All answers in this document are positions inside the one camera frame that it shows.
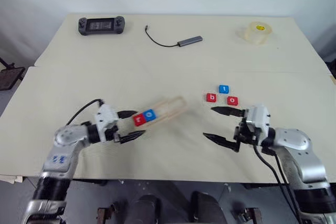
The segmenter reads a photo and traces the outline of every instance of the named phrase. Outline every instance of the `black cable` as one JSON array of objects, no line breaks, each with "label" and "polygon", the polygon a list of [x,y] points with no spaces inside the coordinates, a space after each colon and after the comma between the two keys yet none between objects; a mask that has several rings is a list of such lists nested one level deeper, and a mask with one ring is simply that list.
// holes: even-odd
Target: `black cable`
[{"label": "black cable", "polygon": [[275,176],[275,179],[276,179],[277,182],[278,182],[278,185],[279,185],[279,188],[280,188],[280,190],[281,190],[281,192],[282,192],[283,197],[285,198],[285,200],[286,200],[286,202],[287,202],[287,204],[288,204],[290,210],[292,211],[292,213],[294,214],[294,216],[297,218],[298,222],[300,223],[300,221],[299,221],[300,218],[298,218],[298,216],[295,214],[294,210],[292,209],[291,204],[289,203],[288,198],[286,197],[285,191],[284,191],[284,189],[283,189],[283,187],[282,187],[282,184],[281,184],[281,181],[280,181],[280,179],[279,179],[279,177],[278,177],[277,172],[275,171],[275,169],[273,168],[273,166],[271,166],[266,160],[264,160],[264,158],[263,158],[263,157],[261,156],[261,154],[259,153],[259,151],[258,151],[256,145],[253,146],[253,149],[254,149],[254,152],[256,153],[256,155],[258,156],[258,158],[259,158],[259,159],[260,159],[260,160],[261,160],[261,161],[262,161],[268,168],[270,168],[271,171],[273,172],[273,174],[274,174],[274,176]]},{"label": "black cable", "polygon": [[148,37],[157,45],[161,46],[161,47],[177,47],[178,44],[175,44],[175,45],[172,45],[172,46],[167,46],[167,45],[163,45],[163,44],[160,44],[160,43],[157,43],[154,39],[152,39],[152,37],[148,34],[147,32],[147,29],[148,29],[148,26],[145,26],[145,33],[148,35]]},{"label": "black cable", "polygon": [[103,100],[101,100],[101,99],[94,99],[94,100],[92,100],[91,102],[89,102],[86,105],[84,105],[79,111],[77,111],[76,114],[73,115],[73,117],[69,120],[69,122],[67,122],[66,125],[69,125],[76,118],[76,116],[78,116],[78,114],[80,112],[82,112],[84,109],[86,109],[88,106],[90,106],[91,104],[93,104],[95,102],[99,102],[99,106],[102,106],[104,104]]},{"label": "black cable", "polygon": [[298,209],[298,206],[296,205],[293,192],[290,189],[289,184],[286,181],[285,175],[283,174],[283,171],[282,171],[282,168],[281,168],[281,165],[280,165],[280,161],[279,161],[278,155],[274,155],[274,157],[275,157],[275,160],[277,161],[278,169],[280,171],[282,180],[285,183],[285,187],[287,188],[287,192],[289,194],[290,200],[292,201],[292,204],[294,206],[294,210],[296,212],[297,219],[298,219],[299,223],[301,224],[302,222],[301,222],[301,218],[300,218],[300,214],[299,214],[299,209]]}]

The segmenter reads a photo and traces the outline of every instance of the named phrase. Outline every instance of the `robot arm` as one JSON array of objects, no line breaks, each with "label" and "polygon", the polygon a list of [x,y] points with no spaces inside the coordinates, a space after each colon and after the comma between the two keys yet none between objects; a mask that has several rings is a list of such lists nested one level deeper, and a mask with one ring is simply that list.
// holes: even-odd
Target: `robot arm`
[{"label": "robot arm", "polygon": [[108,105],[102,104],[95,115],[96,124],[86,122],[60,128],[55,133],[53,148],[43,165],[22,223],[63,223],[58,216],[64,213],[67,190],[75,174],[80,151],[98,142],[125,143],[141,136],[145,131],[135,131],[126,136],[118,134],[118,120],[135,113],[116,113]]},{"label": "robot arm", "polygon": [[307,224],[336,223],[336,199],[327,181],[324,165],[312,150],[311,139],[297,129],[273,129],[270,114],[263,105],[246,110],[214,107],[223,115],[242,117],[234,140],[203,133],[211,141],[239,152],[240,143],[263,147],[266,154],[275,152],[294,191],[301,221]]}]

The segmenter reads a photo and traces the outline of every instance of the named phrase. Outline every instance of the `gray floor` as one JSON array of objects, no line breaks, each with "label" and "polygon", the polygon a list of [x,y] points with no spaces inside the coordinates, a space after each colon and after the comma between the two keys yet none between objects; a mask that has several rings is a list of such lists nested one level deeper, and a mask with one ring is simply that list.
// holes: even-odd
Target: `gray floor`
[{"label": "gray floor", "polygon": [[[0,223],[19,223],[36,184],[37,178],[28,178],[14,185],[0,182]],[[162,202],[161,223],[184,223],[188,221],[188,201],[195,190],[215,197],[228,223],[241,223],[234,218],[233,212],[245,207],[260,208],[264,223],[297,223],[278,187],[246,189],[238,183],[145,180],[126,180],[123,184],[111,180],[105,186],[73,181],[68,190],[68,205],[63,219],[68,224],[96,223],[97,209],[118,201],[122,211],[107,223],[120,224],[130,204],[144,194],[154,194]]]}]

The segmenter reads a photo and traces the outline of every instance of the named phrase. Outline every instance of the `tape roll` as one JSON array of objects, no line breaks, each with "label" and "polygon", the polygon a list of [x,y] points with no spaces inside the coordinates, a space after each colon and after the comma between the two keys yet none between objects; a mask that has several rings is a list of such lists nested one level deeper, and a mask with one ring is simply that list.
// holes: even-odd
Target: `tape roll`
[{"label": "tape roll", "polygon": [[271,32],[272,28],[270,25],[263,22],[252,22],[248,25],[244,38],[252,44],[260,45],[265,43]]}]

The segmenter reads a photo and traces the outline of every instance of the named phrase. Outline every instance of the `table surface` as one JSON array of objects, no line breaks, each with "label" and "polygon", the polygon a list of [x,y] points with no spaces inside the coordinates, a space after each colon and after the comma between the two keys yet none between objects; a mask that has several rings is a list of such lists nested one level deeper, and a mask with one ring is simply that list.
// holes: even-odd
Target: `table surface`
[{"label": "table surface", "polygon": [[[329,180],[336,182],[335,84],[292,18],[125,15],[123,34],[85,37],[77,32],[77,21],[84,16],[90,17],[67,16],[1,116],[0,174],[38,175],[55,130],[94,98],[116,110],[141,111],[182,95],[187,111],[149,128],[136,141],[83,150],[75,177],[275,182],[249,146],[235,153],[202,135],[230,139],[234,134],[239,119],[210,110],[226,105],[226,95],[215,104],[204,99],[208,92],[218,93],[219,84],[227,84],[230,95],[239,97],[240,108],[263,103],[273,127],[306,132]],[[261,46],[239,37],[255,20],[274,30]],[[153,38],[165,44],[197,35],[204,41],[159,47],[144,34],[146,24]],[[96,111],[90,107],[77,122],[93,120]],[[121,128],[134,130],[131,119],[121,122]]]}]

